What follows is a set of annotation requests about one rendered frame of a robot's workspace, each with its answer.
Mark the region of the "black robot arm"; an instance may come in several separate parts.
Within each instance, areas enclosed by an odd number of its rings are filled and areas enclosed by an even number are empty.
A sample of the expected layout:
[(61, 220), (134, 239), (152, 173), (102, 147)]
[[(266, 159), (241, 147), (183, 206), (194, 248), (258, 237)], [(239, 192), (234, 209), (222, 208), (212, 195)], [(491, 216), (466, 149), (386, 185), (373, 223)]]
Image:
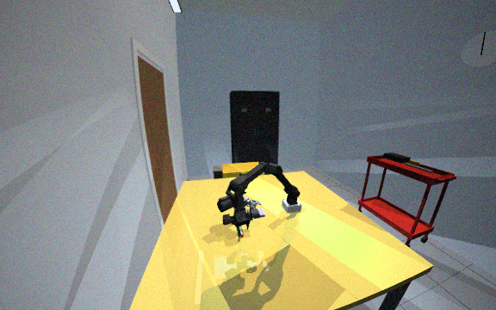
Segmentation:
[[(225, 192), (226, 195), (219, 198), (217, 202), (219, 210), (223, 213), (233, 207), (243, 206), (245, 204), (243, 195), (247, 194), (245, 191), (248, 188), (248, 185), (265, 171), (275, 176), (280, 181), (281, 185), (284, 186), (283, 190), (288, 194), (286, 202), (290, 205), (298, 204), (297, 198), (300, 196), (299, 189), (291, 184), (283, 175), (282, 167), (277, 164), (260, 162), (242, 177), (236, 177), (229, 183)], [(242, 226), (247, 224), (247, 221), (250, 221), (251, 216), (250, 213), (245, 213), (244, 210), (240, 210), (240, 212), (233, 211), (233, 219), (236, 220), (238, 226)]]

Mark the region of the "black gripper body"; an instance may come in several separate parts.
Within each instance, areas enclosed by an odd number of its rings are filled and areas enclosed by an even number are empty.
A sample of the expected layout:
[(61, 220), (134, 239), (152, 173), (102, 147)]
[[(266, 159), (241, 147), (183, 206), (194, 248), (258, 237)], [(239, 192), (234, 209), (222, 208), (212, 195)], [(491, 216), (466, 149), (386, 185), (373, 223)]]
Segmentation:
[[(240, 210), (244, 210), (244, 212), (246, 213), (245, 211), (245, 204), (241, 207), (233, 207), (233, 210), (236, 211), (236, 212), (240, 212)], [(257, 218), (260, 218), (260, 212), (258, 211), (257, 208), (254, 208), (254, 209), (251, 209), (250, 212), (250, 216), (251, 216), (251, 219), (257, 219)], [(222, 216), (222, 220), (223, 220), (223, 225), (228, 225), (230, 224), (231, 222), (234, 223), (235, 220), (233, 219), (233, 216), (231, 216), (230, 214), (224, 214)]]

